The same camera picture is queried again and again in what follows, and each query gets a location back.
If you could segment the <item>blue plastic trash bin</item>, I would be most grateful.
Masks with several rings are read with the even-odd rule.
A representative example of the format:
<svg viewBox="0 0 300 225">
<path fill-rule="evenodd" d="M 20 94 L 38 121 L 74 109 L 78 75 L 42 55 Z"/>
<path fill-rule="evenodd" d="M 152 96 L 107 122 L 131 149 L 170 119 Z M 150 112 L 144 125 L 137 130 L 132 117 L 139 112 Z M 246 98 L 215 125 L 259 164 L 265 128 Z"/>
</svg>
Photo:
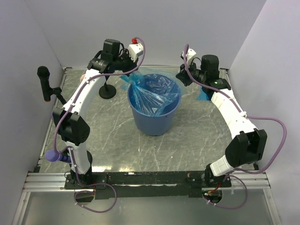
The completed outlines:
<svg viewBox="0 0 300 225">
<path fill-rule="evenodd" d="M 175 115 L 175 111 L 179 107 L 180 103 L 177 104 L 177 107 L 173 111 L 159 117 L 150 117 L 150 116 L 141 115 L 133 108 L 130 102 L 129 105 L 132 109 L 136 127 L 141 132 L 149 136 L 161 136 L 170 129 Z"/>
</svg>

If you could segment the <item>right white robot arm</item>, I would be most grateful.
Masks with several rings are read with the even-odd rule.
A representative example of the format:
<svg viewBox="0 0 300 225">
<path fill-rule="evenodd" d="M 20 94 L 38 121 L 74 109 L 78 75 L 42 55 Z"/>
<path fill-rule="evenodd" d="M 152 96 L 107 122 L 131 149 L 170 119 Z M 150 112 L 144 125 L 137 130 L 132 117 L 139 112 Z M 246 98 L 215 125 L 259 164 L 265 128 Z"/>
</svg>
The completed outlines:
<svg viewBox="0 0 300 225">
<path fill-rule="evenodd" d="M 229 82 L 219 76 L 219 59 L 216 55 L 202 56 L 200 68 L 194 63 L 197 58 L 195 52 L 189 51 L 182 54 L 181 58 L 184 63 L 176 78 L 185 86 L 191 85 L 193 81 L 200 83 L 202 91 L 219 110 L 232 135 L 225 154 L 205 168 L 205 183 L 214 187 L 235 168 L 262 159 L 267 133 L 257 129 L 239 108 Z"/>
</svg>

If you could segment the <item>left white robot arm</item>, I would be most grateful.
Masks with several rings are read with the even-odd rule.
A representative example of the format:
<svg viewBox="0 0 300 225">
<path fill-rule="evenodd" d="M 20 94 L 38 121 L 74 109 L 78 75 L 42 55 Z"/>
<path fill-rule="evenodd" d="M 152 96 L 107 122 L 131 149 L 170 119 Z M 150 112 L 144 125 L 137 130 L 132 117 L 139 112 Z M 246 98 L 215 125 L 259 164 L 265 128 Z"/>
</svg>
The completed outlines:
<svg viewBox="0 0 300 225">
<path fill-rule="evenodd" d="M 110 76 L 129 75 L 136 71 L 145 57 L 145 44 L 140 37 L 124 48 L 120 41 L 106 39 L 100 50 L 88 63 L 85 76 L 72 97 L 62 108 L 52 112 L 55 136 L 61 136 L 70 157 L 71 177 L 81 188 L 93 183 L 91 162 L 86 141 L 90 127 L 85 121 L 87 110 Z"/>
</svg>

